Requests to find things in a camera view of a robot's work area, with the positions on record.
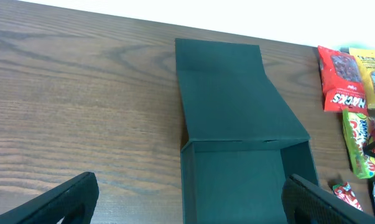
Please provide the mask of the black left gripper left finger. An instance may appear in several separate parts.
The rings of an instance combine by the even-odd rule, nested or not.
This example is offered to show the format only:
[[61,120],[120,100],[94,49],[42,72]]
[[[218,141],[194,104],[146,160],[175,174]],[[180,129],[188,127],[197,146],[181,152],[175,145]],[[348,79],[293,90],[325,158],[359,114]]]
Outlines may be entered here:
[[83,172],[0,215],[0,224],[90,224],[99,197],[97,179]]

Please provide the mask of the green Haribo candy bag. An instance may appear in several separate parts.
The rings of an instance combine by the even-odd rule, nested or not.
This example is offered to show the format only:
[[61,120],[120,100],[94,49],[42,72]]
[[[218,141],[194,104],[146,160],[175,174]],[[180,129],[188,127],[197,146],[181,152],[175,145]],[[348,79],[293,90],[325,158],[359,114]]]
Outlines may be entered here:
[[353,174],[359,179],[375,179],[375,158],[363,151],[375,141],[375,117],[343,110],[342,122]]

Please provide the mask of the black box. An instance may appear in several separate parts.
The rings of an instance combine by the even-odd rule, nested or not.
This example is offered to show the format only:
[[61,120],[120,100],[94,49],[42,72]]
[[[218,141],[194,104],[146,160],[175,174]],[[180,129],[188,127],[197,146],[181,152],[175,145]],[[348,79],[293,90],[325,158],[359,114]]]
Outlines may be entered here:
[[310,136],[268,79],[256,45],[177,39],[188,140],[185,223],[285,223],[292,174],[317,184]]

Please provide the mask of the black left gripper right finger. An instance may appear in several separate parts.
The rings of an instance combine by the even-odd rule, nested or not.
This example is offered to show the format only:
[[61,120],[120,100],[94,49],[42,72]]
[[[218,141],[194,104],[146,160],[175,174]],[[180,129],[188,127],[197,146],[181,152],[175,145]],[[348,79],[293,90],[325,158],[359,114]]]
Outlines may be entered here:
[[297,174],[284,183],[282,205],[289,224],[375,224],[374,217]]

